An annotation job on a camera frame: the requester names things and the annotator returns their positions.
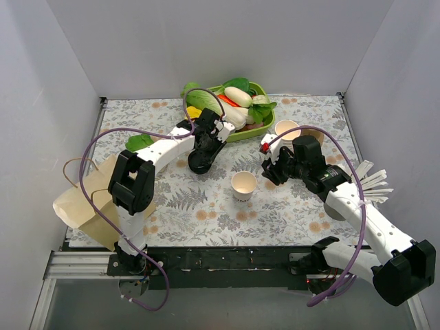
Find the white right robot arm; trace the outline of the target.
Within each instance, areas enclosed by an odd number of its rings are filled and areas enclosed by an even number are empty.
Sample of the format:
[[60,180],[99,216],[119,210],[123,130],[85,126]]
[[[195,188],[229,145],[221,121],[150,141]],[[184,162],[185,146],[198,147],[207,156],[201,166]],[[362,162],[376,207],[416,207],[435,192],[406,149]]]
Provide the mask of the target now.
[[295,270],[311,267],[323,274],[332,268],[343,270],[370,282],[392,306],[401,305],[434,283],[435,247],[427,240],[414,240],[365,201],[353,178],[339,166],[325,162],[315,137],[297,137],[293,147],[287,148],[276,135],[267,134],[260,152],[265,155],[265,178],[277,186],[288,179],[301,180],[372,249],[368,253],[328,236],[313,244],[308,255],[291,262]]

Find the white paper coffee cup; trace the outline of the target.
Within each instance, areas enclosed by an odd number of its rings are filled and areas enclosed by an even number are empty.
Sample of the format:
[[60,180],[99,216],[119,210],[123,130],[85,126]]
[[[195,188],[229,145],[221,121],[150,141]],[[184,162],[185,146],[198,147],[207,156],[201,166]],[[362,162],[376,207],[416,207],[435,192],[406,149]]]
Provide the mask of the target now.
[[233,195],[239,201],[248,201],[257,187],[256,177],[248,171],[241,171],[231,179]]

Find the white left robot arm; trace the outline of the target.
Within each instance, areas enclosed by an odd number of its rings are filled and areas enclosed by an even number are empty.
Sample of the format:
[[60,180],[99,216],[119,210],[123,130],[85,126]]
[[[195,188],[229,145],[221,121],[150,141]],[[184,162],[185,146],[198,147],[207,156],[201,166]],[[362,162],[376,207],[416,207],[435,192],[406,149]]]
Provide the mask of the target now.
[[234,125],[205,108],[195,121],[179,122],[165,139],[118,155],[108,191],[117,206],[122,231],[115,250],[128,273],[138,275],[146,268],[146,258],[140,254],[146,247],[143,215],[153,201],[155,176],[186,152],[190,170],[198,175],[207,173],[234,131]]

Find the black plastic cup lid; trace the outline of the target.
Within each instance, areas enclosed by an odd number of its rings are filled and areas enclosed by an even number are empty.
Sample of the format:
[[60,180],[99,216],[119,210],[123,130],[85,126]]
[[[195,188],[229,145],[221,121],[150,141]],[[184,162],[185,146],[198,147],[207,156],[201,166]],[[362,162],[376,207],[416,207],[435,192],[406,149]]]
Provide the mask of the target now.
[[188,166],[193,173],[203,175],[212,166],[211,155],[202,151],[193,151],[188,156]]

